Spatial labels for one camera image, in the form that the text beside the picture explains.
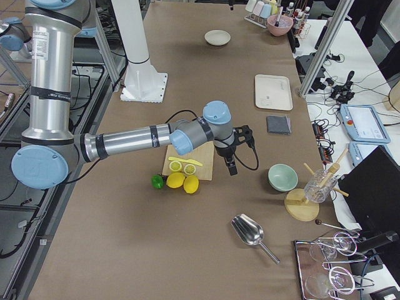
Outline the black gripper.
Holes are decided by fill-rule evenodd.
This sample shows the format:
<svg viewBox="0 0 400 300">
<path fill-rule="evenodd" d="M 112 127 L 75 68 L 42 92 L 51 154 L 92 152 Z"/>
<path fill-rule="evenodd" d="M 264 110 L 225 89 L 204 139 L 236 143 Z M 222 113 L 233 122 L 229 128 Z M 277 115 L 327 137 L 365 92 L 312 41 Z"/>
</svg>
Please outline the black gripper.
<svg viewBox="0 0 400 300">
<path fill-rule="evenodd" d="M 234 127 L 232 134 L 226 139 L 214 140 L 214 147 L 217 154 L 225 159 L 226 167 L 231 176 L 238 173 L 236 162 L 233 158 L 236 147 L 243 143 L 249 144 L 252 139 L 252 130 L 248 125 Z"/>
</svg>

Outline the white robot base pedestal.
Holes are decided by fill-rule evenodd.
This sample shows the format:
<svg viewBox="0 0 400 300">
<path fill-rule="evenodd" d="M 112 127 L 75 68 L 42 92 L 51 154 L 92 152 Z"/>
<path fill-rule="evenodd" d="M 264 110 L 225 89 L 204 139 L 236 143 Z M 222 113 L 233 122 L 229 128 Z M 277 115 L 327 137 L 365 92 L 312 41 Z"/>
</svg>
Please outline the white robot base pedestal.
<svg viewBox="0 0 400 300">
<path fill-rule="evenodd" d="M 121 100 L 161 103 L 168 75 L 151 64 L 139 1 L 116 0 L 112 6 L 128 62 Z"/>
</svg>

